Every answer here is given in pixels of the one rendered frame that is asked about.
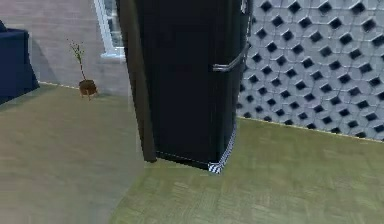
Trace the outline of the house plant in brown pot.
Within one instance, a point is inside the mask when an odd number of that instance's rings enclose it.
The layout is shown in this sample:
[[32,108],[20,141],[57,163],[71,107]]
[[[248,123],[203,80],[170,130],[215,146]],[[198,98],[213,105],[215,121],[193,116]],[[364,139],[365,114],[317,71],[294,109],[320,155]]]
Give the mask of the house plant in brown pot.
[[76,43],[73,40],[69,42],[69,47],[80,66],[80,72],[82,77],[82,80],[78,84],[80,96],[87,96],[88,100],[91,100],[92,96],[98,94],[98,90],[95,82],[91,79],[87,79],[84,73],[83,56],[85,54],[85,50],[82,48],[81,43]]

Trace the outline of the dark blue sofa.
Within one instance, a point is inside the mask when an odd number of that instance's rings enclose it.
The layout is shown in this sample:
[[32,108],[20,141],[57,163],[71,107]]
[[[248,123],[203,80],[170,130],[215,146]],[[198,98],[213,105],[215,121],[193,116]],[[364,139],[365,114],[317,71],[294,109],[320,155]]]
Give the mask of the dark blue sofa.
[[0,105],[39,88],[29,57],[29,33],[0,20]]

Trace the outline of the white framed window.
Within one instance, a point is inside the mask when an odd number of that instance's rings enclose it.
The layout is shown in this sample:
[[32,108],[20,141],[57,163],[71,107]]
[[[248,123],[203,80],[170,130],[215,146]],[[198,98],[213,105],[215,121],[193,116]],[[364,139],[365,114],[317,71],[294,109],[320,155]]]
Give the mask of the white framed window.
[[101,54],[101,57],[104,59],[124,61],[125,52],[116,0],[93,1],[104,46],[104,52]]

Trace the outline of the black fridge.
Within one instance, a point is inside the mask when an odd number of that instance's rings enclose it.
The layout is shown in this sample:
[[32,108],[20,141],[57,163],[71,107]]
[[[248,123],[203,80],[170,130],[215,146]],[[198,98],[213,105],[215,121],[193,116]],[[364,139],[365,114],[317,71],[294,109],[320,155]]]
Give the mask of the black fridge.
[[116,0],[140,145],[165,159],[220,173],[236,137],[236,109],[253,0]]

